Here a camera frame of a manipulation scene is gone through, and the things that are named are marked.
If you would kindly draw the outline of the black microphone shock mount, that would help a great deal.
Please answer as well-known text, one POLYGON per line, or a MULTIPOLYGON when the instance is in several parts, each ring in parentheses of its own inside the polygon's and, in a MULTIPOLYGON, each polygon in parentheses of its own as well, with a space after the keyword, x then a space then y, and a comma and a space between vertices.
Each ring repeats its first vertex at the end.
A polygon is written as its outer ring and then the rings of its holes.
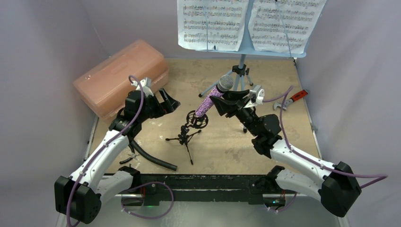
POLYGON ((180 145, 185 145, 191 165, 193 160, 189 151, 188 143, 191 141, 195 134, 201 133, 202 129, 205 128, 209 123, 209 118, 206 114, 201 117, 196 115, 196 111, 192 110, 188 112, 186 116, 186 123, 181 126, 180 134, 176 138, 166 138, 165 141, 177 140, 180 145))

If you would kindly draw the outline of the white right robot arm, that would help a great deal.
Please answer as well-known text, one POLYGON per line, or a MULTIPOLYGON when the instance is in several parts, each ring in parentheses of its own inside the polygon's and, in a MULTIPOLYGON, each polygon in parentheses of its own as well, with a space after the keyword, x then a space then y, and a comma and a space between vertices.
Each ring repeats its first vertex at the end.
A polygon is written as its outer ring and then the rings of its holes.
POLYGON ((324 208, 337 217, 344 217, 361 194, 361 186, 351 167, 334 164, 314 157, 280 136, 279 117, 275 114, 258 116, 249 91, 229 91, 221 97, 211 96, 219 115, 235 116, 254 136, 252 144, 260 155, 287 164, 297 172, 277 167, 265 180, 270 192, 280 189, 307 195, 321 202, 324 208))

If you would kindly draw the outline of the purple glitter microphone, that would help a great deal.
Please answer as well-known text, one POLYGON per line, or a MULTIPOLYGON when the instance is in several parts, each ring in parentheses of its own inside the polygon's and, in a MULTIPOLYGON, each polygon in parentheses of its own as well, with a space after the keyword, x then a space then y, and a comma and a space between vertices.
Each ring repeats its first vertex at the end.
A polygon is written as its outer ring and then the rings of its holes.
POLYGON ((212 97, 222 97, 227 91, 229 91, 234 85, 234 79, 231 75, 223 75, 212 88, 206 98, 203 100, 201 105, 195 111, 195 117, 203 117, 206 112, 214 105, 212 97))

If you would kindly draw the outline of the light blue music stand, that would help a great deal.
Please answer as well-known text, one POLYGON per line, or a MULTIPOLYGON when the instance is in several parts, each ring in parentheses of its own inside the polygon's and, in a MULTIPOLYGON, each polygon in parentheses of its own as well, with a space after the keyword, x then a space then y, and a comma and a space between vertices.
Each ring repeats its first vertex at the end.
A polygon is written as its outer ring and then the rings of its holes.
MULTIPOLYGON (((289 49, 289 54, 290 57, 293 60, 294 65, 296 66, 296 58, 291 55, 291 50, 289 49)), ((244 61, 246 58, 246 54, 241 54, 240 61, 238 65, 234 65, 232 69, 227 73, 228 75, 231 75, 233 72, 236 74, 235 82, 234 82, 234 90, 236 91, 238 89, 238 84, 241 83, 241 90, 245 90, 245 83, 244 83, 244 77, 248 79, 249 85, 253 86, 253 82, 249 76, 249 68, 245 65, 244 61)), ((209 86, 207 89, 199 93, 199 97, 203 97, 206 93, 208 93, 212 88, 216 85, 217 82, 209 86)), ((281 95, 279 97, 276 97, 274 99, 269 99, 269 100, 264 100, 263 102, 272 102, 272 101, 277 101, 279 98, 284 97, 284 95, 281 95)), ((247 133, 247 128, 243 126, 243 132, 247 133)))

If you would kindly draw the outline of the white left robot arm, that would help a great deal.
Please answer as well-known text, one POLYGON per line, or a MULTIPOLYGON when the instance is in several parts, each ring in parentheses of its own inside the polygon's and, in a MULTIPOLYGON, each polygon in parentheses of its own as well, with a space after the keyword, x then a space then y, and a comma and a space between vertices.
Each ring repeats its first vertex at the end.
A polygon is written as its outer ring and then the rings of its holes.
POLYGON ((57 212, 66 215, 67 226, 73 225, 72 219, 78 224, 91 223, 101 206, 120 192, 140 190, 145 195, 146 188, 157 189, 159 182, 143 181, 140 171, 128 166, 121 167, 111 178, 103 179, 103 176, 117 156, 133 142, 144 121, 170 114, 180 106, 180 102, 163 88, 159 92, 163 102, 159 102, 153 93, 129 92, 124 108, 118 111, 102 143, 76 171, 56 180, 55 206, 57 212))

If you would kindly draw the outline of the sheet music page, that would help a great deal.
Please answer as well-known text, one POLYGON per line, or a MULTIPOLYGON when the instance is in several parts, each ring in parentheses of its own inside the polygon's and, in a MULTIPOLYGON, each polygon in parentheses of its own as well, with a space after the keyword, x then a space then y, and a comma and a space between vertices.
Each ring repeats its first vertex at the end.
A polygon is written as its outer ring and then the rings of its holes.
POLYGON ((178 45, 197 51, 238 51, 248 5, 248 0, 178 0, 178 45))
POLYGON ((303 54, 325 0, 255 0, 248 31, 256 51, 303 54))

